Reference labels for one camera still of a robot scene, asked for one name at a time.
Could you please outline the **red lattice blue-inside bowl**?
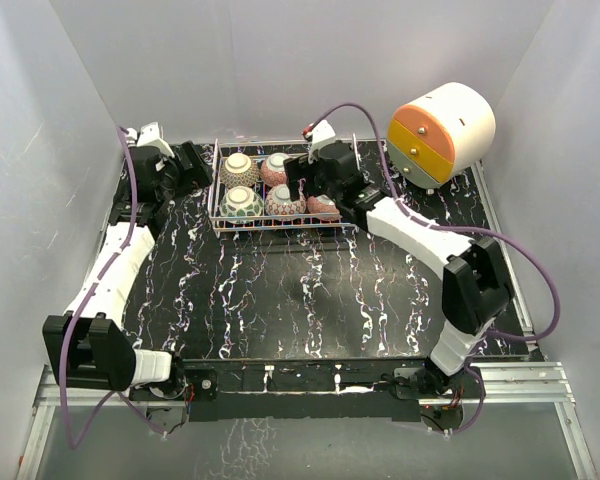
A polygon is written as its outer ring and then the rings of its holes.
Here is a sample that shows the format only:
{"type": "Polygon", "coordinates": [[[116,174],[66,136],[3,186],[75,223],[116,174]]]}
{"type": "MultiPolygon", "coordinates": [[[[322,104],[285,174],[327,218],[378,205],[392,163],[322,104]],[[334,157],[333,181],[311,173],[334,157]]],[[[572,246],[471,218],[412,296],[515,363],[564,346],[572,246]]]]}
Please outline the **red lattice blue-inside bowl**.
{"type": "Polygon", "coordinates": [[[292,202],[286,184],[271,188],[265,198],[265,213],[273,216],[276,221],[295,220],[299,215],[305,214],[305,202],[292,202]]]}

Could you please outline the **red dotted pink bowl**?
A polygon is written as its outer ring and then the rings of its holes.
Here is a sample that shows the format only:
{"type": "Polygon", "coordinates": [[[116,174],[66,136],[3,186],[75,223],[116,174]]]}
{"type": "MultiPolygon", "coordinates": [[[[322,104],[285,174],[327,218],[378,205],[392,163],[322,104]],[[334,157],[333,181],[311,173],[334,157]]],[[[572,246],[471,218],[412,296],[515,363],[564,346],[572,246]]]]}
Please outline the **red dotted pink bowl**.
{"type": "Polygon", "coordinates": [[[308,212],[320,221],[333,222],[341,219],[335,202],[326,195],[311,196],[306,205],[308,212]]]}

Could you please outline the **white wire dish rack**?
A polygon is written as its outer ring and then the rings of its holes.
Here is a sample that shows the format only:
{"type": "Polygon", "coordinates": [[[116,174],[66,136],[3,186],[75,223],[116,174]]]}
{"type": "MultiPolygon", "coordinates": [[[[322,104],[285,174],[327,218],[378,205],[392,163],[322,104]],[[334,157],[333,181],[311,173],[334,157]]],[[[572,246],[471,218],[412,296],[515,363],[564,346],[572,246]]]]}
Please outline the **white wire dish rack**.
{"type": "Polygon", "coordinates": [[[348,227],[326,196],[307,196],[299,187],[292,197],[284,184],[284,162],[308,153],[306,142],[215,144],[207,202],[214,232],[348,227]]]}

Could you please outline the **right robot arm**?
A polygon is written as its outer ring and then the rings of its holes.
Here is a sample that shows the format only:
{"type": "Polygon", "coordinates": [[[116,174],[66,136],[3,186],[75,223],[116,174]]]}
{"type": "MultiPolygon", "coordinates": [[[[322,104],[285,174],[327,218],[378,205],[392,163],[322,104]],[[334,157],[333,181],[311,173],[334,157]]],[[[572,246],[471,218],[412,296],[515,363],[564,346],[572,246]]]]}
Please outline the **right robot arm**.
{"type": "Polygon", "coordinates": [[[402,248],[441,280],[445,322],[409,383],[422,394],[451,395],[476,344],[514,297],[497,241],[451,232],[409,210],[364,178],[354,149],[341,141],[287,159],[283,166],[292,199],[302,193],[326,196],[344,220],[402,248]]]}

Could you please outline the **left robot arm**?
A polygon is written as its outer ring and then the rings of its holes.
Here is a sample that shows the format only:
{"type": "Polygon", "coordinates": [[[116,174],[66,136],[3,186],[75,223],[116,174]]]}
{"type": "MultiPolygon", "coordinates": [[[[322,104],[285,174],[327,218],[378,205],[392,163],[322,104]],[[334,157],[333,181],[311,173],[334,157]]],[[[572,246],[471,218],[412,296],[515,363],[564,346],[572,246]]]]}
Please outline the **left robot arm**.
{"type": "Polygon", "coordinates": [[[122,332],[131,288],[163,231],[172,201],[212,183],[203,148],[190,141],[167,156],[132,146],[107,220],[104,241],[78,295],[42,334],[55,380],[69,388],[122,392],[151,384],[166,399],[180,396],[187,376],[171,353],[135,349],[122,332]]]}

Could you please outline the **pink floral bowl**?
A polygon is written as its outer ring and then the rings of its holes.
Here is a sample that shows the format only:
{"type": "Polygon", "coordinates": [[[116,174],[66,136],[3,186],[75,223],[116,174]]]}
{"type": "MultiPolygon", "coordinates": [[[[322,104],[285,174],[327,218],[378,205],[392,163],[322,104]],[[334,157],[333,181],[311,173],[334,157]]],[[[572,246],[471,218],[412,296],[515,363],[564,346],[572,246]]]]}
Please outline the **pink floral bowl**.
{"type": "Polygon", "coordinates": [[[290,156],[283,152],[269,155],[261,164],[260,177],[265,185],[274,188],[287,182],[284,163],[290,156]]]}

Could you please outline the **beige patterned bowl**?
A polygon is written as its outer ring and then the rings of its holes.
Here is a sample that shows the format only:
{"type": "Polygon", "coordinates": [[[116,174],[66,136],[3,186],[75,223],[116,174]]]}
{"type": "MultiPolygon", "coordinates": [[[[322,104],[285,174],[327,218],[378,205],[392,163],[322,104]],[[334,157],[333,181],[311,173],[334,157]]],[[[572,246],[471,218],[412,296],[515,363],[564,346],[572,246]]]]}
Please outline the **beige patterned bowl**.
{"type": "Polygon", "coordinates": [[[220,169],[220,180],[227,189],[238,186],[251,188],[259,179],[260,171],[257,163],[243,153],[229,155],[220,169]]]}

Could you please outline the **green leaf bowl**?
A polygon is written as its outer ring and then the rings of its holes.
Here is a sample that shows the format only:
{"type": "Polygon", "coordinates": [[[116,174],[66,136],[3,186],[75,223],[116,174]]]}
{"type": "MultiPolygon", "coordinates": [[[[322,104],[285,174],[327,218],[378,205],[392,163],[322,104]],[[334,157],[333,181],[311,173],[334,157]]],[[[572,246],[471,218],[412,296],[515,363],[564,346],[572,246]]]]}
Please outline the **green leaf bowl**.
{"type": "Polygon", "coordinates": [[[264,215],[264,201],[252,188],[236,186],[222,198],[220,214],[234,225],[252,223],[264,215]]]}

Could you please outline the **round drawer cabinet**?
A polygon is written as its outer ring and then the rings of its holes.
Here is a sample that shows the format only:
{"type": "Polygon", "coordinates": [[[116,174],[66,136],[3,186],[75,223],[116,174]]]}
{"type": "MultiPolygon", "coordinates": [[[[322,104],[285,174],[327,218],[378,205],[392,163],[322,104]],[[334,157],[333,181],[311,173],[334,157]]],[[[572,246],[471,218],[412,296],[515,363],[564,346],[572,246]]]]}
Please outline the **round drawer cabinet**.
{"type": "Polygon", "coordinates": [[[449,82],[402,105],[387,133],[390,161],[410,183],[438,189],[487,153],[494,112],[474,89],[449,82]]]}

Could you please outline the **black base frame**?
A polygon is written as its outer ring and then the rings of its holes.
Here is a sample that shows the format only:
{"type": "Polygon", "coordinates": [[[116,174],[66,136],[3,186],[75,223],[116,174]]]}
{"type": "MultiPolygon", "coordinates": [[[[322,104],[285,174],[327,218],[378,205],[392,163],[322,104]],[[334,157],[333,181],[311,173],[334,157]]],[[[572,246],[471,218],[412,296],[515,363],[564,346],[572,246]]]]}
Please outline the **black base frame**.
{"type": "Polygon", "coordinates": [[[388,418],[417,422],[441,409],[480,400],[481,372],[462,371],[443,394],[422,394],[409,380],[424,358],[178,360],[164,383],[135,387],[132,399],[174,403],[190,422],[242,418],[388,418]]]}

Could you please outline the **aluminium rail frame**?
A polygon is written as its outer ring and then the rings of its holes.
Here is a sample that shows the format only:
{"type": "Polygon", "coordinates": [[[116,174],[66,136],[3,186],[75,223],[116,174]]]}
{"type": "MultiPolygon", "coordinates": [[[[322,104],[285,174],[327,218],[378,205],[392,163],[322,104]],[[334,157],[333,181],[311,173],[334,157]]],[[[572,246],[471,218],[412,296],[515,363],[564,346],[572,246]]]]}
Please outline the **aluminium rail frame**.
{"type": "Polygon", "coordinates": [[[564,367],[484,343],[459,396],[402,387],[442,327],[441,283],[351,229],[216,234],[213,190],[171,206],[125,319],[176,351],[175,393],[112,398],[78,449],[42,377],[22,479],[593,479],[564,367]]]}

